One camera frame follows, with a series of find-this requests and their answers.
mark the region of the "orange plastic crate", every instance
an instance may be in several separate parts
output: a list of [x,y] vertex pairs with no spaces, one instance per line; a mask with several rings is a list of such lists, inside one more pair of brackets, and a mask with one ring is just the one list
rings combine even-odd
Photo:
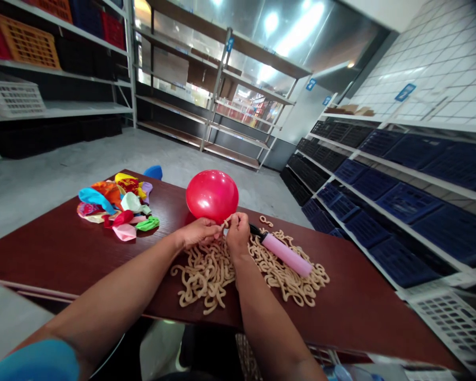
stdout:
[[13,60],[61,70],[52,34],[0,14],[0,30]]
[[29,3],[72,24],[69,0],[29,0]]

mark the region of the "white tiled wall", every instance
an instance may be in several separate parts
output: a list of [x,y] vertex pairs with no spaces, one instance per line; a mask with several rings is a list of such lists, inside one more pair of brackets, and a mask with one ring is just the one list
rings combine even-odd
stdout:
[[429,0],[351,103],[387,116],[399,107],[394,98],[408,83],[424,102],[409,101],[400,119],[420,120],[448,97],[431,120],[476,125],[476,2]]

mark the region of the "inflated balloon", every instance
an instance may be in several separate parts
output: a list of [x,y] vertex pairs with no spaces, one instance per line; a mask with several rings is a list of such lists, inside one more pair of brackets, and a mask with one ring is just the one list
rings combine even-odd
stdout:
[[221,224],[238,208],[238,188],[228,174],[206,170],[190,181],[186,199],[194,217],[206,217]]

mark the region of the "forearm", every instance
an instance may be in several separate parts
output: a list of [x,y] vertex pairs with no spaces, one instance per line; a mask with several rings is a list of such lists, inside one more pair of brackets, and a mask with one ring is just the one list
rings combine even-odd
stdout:
[[245,334],[265,379],[326,379],[252,258],[242,256],[235,268]]

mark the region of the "white wall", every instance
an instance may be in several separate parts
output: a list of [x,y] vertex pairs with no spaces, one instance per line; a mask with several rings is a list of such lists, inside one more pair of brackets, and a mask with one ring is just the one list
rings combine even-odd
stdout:
[[404,32],[427,0],[342,0],[381,25]]
[[[427,101],[449,96],[451,102],[432,121],[476,125],[476,2],[427,2],[351,103],[369,106],[379,117],[389,115],[400,104],[395,96],[408,83],[414,83],[415,95]],[[431,107],[409,102],[399,118],[420,120]]]

